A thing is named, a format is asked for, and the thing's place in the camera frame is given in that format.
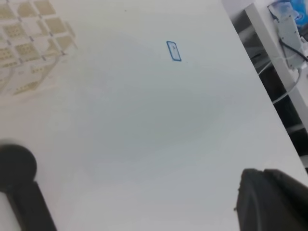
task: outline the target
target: black knob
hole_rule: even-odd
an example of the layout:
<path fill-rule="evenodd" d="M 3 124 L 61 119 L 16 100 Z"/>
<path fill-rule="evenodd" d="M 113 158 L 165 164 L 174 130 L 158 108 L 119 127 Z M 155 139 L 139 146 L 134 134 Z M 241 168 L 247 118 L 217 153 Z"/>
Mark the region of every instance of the black knob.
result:
<path fill-rule="evenodd" d="M 0 191 L 9 199 L 22 231 L 56 231 L 39 185 L 37 163 L 26 148 L 0 146 Z"/>

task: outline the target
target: black object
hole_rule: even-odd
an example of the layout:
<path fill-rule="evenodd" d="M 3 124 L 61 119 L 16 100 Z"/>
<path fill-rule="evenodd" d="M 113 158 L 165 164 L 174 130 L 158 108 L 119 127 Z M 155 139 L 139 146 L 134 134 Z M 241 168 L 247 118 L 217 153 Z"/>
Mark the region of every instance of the black object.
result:
<path fill-rule="evenodd" d="M 56 231 L 38 184 L 37 163 L 26 148 L 0 146 L 0 191 L 6 193 L 22 231 Z"/>
<path fill-rule="evenodd" d="M 236 210 L 241 231 L 308 231 L 308 188 L 279 170 L 245 169 Z"/>

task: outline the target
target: small blue object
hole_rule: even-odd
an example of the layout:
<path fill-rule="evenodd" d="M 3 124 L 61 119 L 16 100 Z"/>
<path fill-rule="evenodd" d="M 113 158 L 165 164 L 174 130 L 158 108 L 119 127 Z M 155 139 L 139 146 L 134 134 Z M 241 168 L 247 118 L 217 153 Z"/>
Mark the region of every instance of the small blue object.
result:
<path fill-rule="evenodd" d="M 173 61 L 181 62 L 181 56 L 175 42 L 167 41 L 167 46 Z"/>

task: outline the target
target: white cable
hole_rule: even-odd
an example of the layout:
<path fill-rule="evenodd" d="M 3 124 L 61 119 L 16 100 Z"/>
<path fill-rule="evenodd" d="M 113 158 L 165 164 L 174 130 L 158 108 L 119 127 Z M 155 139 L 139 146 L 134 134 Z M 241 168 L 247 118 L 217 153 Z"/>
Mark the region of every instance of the white cable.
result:
<path fill-rule="evenodd" d="M 274 60 L 276 60 L 276 59 L 289 60 L 289 59 L 293 59 L 295 56 L 297 56 L 297 54 L 291 55 L 291 56 L 286 57 L 286 58 L 284 58 L 284 57 L 275 57 Z M 258 76 L 259 76 L 263 71 L 265 71 L 266 68 L 268 68 L 268 67 L 270 66 L 270 64 L 271 64 L 271 61 L 269 61 L 269 63 L 266 64 L 265 67 L 258 73 Z"/>
<path fill-rule="evenodd" d="M 281 97 L 279 97 L 278 99 L 274 100 L 272 103 L 273 103 L 273 104 L 276 104 L 276 103 L 278 103 L 280 100 L 282 100 L 282 99 L 284 99 L 286 96 L 288 96 L 288 95 L 296 88 L 296 86 L 297 86 L 297 84 L 298 84 L 298 82 L 299 82 L 301 76 L 302 76 L 302 69 L 299 68 L 299 69 L 298 69 L 298 78 L 297 78 L 295 84 L 291 87 L 291 89 L 290 89 L 289 91 L 287 91 L 285 94 L 283 94 L 283 95 L 282 95 Z"/>
<path fill-rule="evenodd" d="M 269 63 L 266 64 L 265 67 L 262 68 L 262 70 L 258 73 L 258 76 L 259 76 L 263 71 L 265 71 L 265 69 L 268 68 L 270 65 L 271 65 L 271 61 L 269 61 Z"/>

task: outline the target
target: black cable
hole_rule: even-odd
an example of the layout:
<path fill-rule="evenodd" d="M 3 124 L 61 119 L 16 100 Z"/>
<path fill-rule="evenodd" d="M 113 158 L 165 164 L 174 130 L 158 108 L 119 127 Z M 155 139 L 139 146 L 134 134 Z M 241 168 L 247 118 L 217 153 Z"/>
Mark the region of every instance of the black cable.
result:
<path fill-rule="evenodd" d="M 299 52 L 298 50 L 294 49 L 293 47 L 290 47 L 288 44 L 284 43 L 281 38 L 279 39 L 279 43 L 281 44 L 281 46 L 286 47 L 289 50 L 295 52 L 300 57 L 302 57 L 306 62 L 308 62 L 308 58 L 305 55 L 303 55 L 301 52 Z"/>

